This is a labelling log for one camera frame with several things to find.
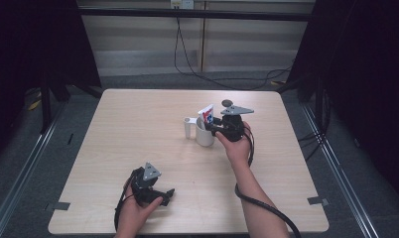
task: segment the wrist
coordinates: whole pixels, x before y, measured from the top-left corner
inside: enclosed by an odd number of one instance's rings
[[[135,238],[136,235],[136,231],[131,231],[129,229],[118,229],[114,238]]]
[[[250,170],[247,162],[243,162],[243,161],[239,162],[239,161],[237,161],[237,162],[232,162],[230,164],[231,164],[231,168],[233,169],[235,174],[243,173],[245,171],[249,171]]]

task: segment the floor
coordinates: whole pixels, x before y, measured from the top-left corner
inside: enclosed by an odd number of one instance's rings
[[[263,78],[267,72],[214,72],[207,76],[212,78]],[[217,80],[219,84],[231,88],[252,88],[261,85],[257,90],[274,90],[277,86],[270,81]],[[192,75],[180,73],[108,76],[102,78],[105,88],[179,88],[179,89],[230,89]],[[20,172],[30,161],[29,155],[41,139],[42,112],[39,106],[28,111],[27,106],[35,95],[26,98],[26,107],[17,118],[11,140],[0,154],[0,208],[6,205],[12,208],[6,214],[1,212],[3,225],[0,227],[0,237],[63,237],[54,236],[48,231],[48,224],[52,217],[46,206],[59,199],[67,176],[72,167],[78,149],[95,111],[98,99],[71,87],[71,98],[67,103],[53,100],[53,112],[58,112],[56,126],[50,135],[46,147],[41,148],[39,157],[33,164],[33,169],[27,178],[20,177]],[[307,119],[304,105],[299,103],[296,91],[291,90],[282,94],[286,110],[289,114],[298,140],[310,135],[313,131]],[[308,167],[321,198],[325,198],[329,205],[325,212],[330,222],[330,229],[321,234],[302,234],[303,237],[398,237],[399,238],[399,196],[388,182],[377,172],[370,158],[354,144],[353,136],[346,125],[335,115],[331,114],[331,123],[327,138],[338,162],[336,170],[329,162],[316,139],[300,141],[304,158],[307,158],[315,148],[315,153],[308,160]],[[335,171],[344,173],[353,191],[359,207],[363,208],[370,222],[371,231],[364,231],[356,220],[358,214],[352,202],[344,195],[342,186],[338,183]],[[16,202],[6,204],[8,194],[14,185],[20,184],[21,193],[15,195]],[[72,235],[71,237],[112,237]],[[247,235],[225,234],[218,237],[248,237]]]

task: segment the human arm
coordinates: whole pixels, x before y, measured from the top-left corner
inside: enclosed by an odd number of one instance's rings
[[[246,135],[250,137],[250,127],[246,122],[244,125]],[[240,192],[275,207],[249,168],[250,144],[247,138],[243,136],[237,142],[230,142],[219,132],[215,133],[215,137],[226,150]],[[250,237],[289,237],[286,223],[278,216],[243,199],[241,203]]]
[[[163,201],[163,197],[159,196],[150,204],[141,206],[133,196],[131,185],[128,185],[125,197],[128,198],[124,201],[120,211],[115,238],[134,238],[138,231],[144,226],[150,214],[153,213]]]

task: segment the forearm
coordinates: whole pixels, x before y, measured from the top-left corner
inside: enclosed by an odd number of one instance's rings
[[[275,207],[248,167],[233,167],[241,193]],[[289,237],[285,222],[272,212],[242,199],[246,225],[251,237]]]
[[[131,228],[125,227],[123,229],[118,229],[114,238],[135,238],[136,235],[136,231],[131,230]]]

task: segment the human hand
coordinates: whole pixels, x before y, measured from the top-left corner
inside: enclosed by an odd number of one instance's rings
[[[250,126],[247,122],[243,122],[245,127],[245,134],[250,137]],[[238,167],[249,167],[248,166],[248,157],[250,152],[250,144],[248,139],[243,136],[239,141],[231,142],[225,138],[223,134],[220,132],[215,133],[215,137],[221,142],[224,146],[228,159],[230,160],[231,166],[233,169]]]
[[[141,206],[135,199],[131,185],[125,192],[125,197],[128,197],[122,206],[118,229],[115,238],[133,238],[138,231],[144,226],[150,214],[162,203],[163,197],[157,197],[153,202],[146,206]]]

